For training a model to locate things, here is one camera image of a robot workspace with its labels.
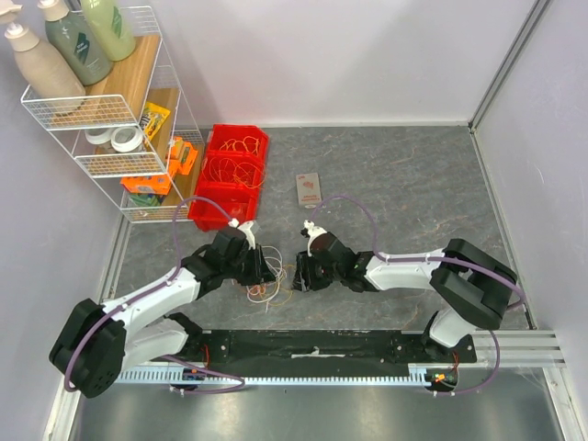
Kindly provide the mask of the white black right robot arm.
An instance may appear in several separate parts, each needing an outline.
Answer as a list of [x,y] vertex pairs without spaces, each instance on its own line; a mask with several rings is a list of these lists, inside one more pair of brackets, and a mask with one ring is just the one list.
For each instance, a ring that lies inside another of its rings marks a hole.
[[318,291],[338,282],[358,293],[396,288],[436,292],[447,307],[429,320],[420,341],[431,361],[444,360],[477,329],[498,330],[517,289],[510,267],[463,239],[428,253],[376,254],[356,253],[313,224],[301,235],[308,242],[296,256],[295,290]]

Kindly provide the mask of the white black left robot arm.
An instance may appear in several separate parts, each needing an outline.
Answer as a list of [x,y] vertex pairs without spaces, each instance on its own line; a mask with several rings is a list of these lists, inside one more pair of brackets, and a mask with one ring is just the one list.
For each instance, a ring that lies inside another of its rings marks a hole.
[[77,303],[54,343],[50,362],[63,374],[63,386],[95,398],[119,374],[155,358],[175,355],[194,360],[201,351],[195,324],[173,311],[218,289],[227,279],[249,287],[273,281],[247,221],[218,231],[163,277],[129,295],[98,304]]

